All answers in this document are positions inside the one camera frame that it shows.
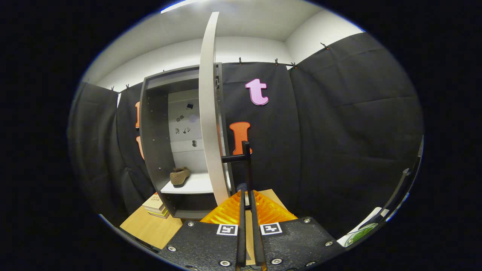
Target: wooden table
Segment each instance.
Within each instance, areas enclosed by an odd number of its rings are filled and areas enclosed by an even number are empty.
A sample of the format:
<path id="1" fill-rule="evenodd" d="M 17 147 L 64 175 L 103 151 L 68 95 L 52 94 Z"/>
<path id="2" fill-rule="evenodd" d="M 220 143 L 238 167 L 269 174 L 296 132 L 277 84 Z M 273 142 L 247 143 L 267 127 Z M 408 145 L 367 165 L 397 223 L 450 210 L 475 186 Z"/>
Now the wooden table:
<path id="1" fill-rule="evenodd" d="M 286 209 L 272 189 L 259 192 Z M 255 264 L 252 225 L 251 210 L 248 210 L 246 211 L 246 265 Z M 181 226 L 181 219 L 173 218 L 171 215 L 167 219 L 155 217 L 148 214 L 141 206 L 120 227 L 140 240 L 163 249 Z"/>

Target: orange letter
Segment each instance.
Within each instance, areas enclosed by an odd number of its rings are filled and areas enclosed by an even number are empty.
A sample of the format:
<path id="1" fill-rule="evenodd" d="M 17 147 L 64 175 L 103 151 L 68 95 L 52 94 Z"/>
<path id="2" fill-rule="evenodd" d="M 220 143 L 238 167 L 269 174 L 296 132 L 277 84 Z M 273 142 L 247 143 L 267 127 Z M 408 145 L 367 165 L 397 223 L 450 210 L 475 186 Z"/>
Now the orange letter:
<path id="1" fill-rule="evenodd" d="M 139 144 L 139 150 L 141 151 L 142 159 L 144 159 L 144 154 L 142 153 L 141 137 L 138 136 L 138 137 L 135 138 L 135 140 L 136 140 L 137 143 Z"/>
<path id="2" fill-rule="evenodd" d="M 251 127 L 249 122 L 235 122 L 229 126 L 234 132 L 234 152 L 233 155 L 242 154 L 242 142 L 248 141 L 248 128 Z M 249 153 L 253 153 L 253 149 L 249 148 Z"/>
<path id="3" fill-rule="evenodd" d="M 141 102 L 137 102 L 135 107 L 137 107 L 137 122 L 135 123 L 135 127 L 139 128 L 139 107 L 141 107 Z"/>

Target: ceiling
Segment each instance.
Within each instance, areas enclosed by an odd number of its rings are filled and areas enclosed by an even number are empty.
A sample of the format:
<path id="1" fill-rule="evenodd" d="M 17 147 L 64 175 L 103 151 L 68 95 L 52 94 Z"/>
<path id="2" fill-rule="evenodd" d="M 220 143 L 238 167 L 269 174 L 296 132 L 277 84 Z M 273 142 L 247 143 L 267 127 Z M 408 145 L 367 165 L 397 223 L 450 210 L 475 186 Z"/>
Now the ceiling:
<path id="1" fill-rule="evenodd" d="M 174 43 L 202 39 L 212 12 L 219 12 L 216 36 L 286 39 L 323 10 L 303 0 L 205 0 L 161 14 L 157 12 L 126 31 L 91 65 L 84 79 L 96 83 L 115 68 Z"/>

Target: green object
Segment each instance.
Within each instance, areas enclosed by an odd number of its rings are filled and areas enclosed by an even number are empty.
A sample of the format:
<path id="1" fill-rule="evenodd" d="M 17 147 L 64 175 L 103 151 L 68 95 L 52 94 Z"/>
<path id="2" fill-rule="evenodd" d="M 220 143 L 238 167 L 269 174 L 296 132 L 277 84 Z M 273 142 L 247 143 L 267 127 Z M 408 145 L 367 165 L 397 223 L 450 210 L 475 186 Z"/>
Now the green object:
<path id="1" fill-rule="evenodd" d="M 358 241 L 361 237 L 365 236 L 367 233 L 369 233 L 373 228 L 375 228 L 378 224 L 373 223 L 370 225 L 366 225 L 363 227 L 358 233 L 352 235 L 348 241 L 347 241 L 347 246 L 353 244 L 354 242 Z"/>

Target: white shelf board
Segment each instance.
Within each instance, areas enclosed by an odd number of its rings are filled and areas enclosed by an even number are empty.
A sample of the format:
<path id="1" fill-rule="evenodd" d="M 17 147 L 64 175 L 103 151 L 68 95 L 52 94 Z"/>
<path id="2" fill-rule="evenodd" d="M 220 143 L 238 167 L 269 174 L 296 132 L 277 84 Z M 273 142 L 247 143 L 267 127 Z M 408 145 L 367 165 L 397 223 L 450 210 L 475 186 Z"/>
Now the white shelf board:
<path id="1" fill-rule="evenodd" d="M 228 187 L 231 189 L 228 172 L 226 172 L 226 177 L 228 179 Z M 207 194 L 212 192 L 213 186 L 208 173 L 191 173 L 191 176 L 186 179 L 183 187 L 175 188 L 171 181 L 169 181 L 161 189 L 161 193 L 168 194 Z"/>

